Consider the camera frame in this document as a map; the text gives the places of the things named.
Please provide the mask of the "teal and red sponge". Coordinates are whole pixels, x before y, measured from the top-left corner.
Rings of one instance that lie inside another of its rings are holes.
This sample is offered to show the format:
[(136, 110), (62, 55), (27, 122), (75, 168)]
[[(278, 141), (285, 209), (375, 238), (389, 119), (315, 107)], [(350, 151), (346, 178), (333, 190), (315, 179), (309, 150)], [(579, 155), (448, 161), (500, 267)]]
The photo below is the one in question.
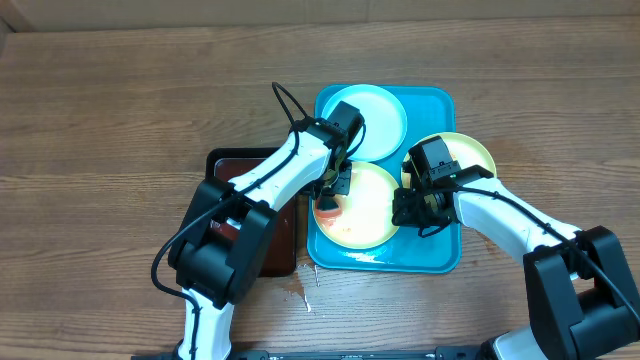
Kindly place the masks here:
[(334, 197), (320, 196), (314, 205), (314, 214), (320, 219), (339, 217), (343, 213), (339, 203)]

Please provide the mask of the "yellow plate with long smear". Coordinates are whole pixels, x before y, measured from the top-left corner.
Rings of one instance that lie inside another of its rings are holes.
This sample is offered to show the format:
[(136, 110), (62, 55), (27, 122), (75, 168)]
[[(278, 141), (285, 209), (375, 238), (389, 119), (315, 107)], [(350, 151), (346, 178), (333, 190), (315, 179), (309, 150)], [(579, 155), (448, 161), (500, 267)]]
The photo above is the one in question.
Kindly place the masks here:
[(389, 240), (398, 230), (391, 222), (397, 181), (382, 167), (354, 162), (347, 195), (335, 195), (336, 208), (321, 210), (312, 205), (312, 214), (321, 232), (332, 242), (349, 249), (368, 249)]

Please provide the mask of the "yellow plate with small smear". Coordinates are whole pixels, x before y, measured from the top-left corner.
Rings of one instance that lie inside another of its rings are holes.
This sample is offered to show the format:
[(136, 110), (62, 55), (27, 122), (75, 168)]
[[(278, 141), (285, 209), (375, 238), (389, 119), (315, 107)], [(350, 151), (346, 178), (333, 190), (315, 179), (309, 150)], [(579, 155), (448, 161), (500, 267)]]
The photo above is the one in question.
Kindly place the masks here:
[(489, 151), (477, 140), (457, 132), (440, 132), (424, 137), (418, 144), (441, 137), (453, 160), (459, 162), (463, 169), (472, 165), (480, 165), (497, 176), (497, 167)]

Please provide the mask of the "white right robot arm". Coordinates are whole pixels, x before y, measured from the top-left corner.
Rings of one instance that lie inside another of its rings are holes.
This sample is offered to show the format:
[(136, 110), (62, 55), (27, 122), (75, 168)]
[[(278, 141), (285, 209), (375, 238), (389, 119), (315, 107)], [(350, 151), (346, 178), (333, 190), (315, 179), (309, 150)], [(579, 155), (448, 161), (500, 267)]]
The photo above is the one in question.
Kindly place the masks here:
[(529, 323), (480, 345), (477, 359), (597, 359), (639, 339), (639, 292), (618, 237), (555, 220), (490, 171), (402, 165), (392, 222), (421, 237), (452, 223), (478, 231), (524, 270)]

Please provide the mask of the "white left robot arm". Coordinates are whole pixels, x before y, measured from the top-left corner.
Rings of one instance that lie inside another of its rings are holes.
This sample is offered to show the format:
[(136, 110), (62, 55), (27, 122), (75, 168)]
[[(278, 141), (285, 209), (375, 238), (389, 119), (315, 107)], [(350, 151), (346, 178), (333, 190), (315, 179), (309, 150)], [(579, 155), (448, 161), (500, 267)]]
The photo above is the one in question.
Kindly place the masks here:
[(178, 232), (156, 256), (168, 260), (179, 286), (159, 290), (186, 304), (185, 333), (173, 358), (230, 355), (234, 307), (261, 271), (279, 210), (305, 188), (331, 193), (363, 125), (359, 115), (305, 117), (293, 122), (282, 147), (254, 169), (199, 184)]

